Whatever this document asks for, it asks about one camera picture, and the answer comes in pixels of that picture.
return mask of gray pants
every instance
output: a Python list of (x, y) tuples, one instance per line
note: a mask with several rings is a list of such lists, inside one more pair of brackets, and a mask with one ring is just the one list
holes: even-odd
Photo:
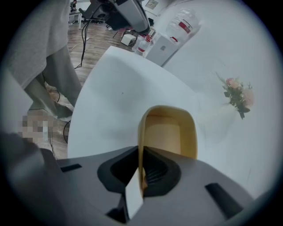
[(34, 101), (31, 109), (44, 109), (56, 118), (64, 118), (72, 115), (72, 111), (56, 103), (46, 90), (44, 80), (57, 88), (69, 102), (75, 106), (81, 90), (81, 84), (71, 62), (68, 46), (63, 47), (46, 59), (47, 66), (26, 87), (26, 93)]

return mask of flower bouquet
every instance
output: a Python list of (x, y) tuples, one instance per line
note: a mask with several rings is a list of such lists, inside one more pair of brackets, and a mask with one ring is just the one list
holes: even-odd
[(225, 89), (224, 95), (229, 98), (229, 104), (233, 105), (240, 113), (241, 118), (245, 117), (245, 113), (249, 112), (253, 103), (254, 95), (252, 92), (252, 86), (249, 83), (245, 86), (240, 83), (238, 79), (229, 78), (224, 80), (217, 75), (219, 80), (223, 83)]

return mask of white cloth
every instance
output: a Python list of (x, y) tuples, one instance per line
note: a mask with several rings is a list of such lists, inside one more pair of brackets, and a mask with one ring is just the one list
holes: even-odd
[(23, 89), (46, 67), (46, 58), (68, 43), (69, 0), (39, 4), (16, 32), (5, 58)]

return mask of peach rose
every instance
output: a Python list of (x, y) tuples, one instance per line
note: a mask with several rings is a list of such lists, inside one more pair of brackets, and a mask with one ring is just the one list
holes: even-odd
[(233, 78), (227, 79), (226, 83), (228, 85), (230, 85), (233, 89), (237, 89), (240, 86), (240, 83), (237, 80), (233, 79)]
[(244, 106), (248, 109), (251, 109), (251, 107), (253, 106), (254, 104), (254, 95), (253, 95), (253, 92), (251, 89), (244, 89), (243, 90), (243, 98), (245, 99), (244, 101)]

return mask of white table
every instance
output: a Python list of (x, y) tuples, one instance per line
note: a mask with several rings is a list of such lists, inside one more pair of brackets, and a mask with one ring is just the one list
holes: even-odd
[(81, 27), (81, 16), (82, 16), (82, 14), (81, 14), (80, 12), (72, 12), (72, 13), (69, 14), (69, 18), (70, 18), (71, 16), (76, 16), (76, 15), (79, 15), (78, 22), (79, 22), (79, 29), (80, 29), (80, 27)]
[[(151, 61), (110, 47), (88, 76), (73, 112), (68, 158), (95, 155), (138, 143), (138, 123), (154, 105), (198, 109), (195, 93)], [(202, 134), (196, 123), (198, 150)]]

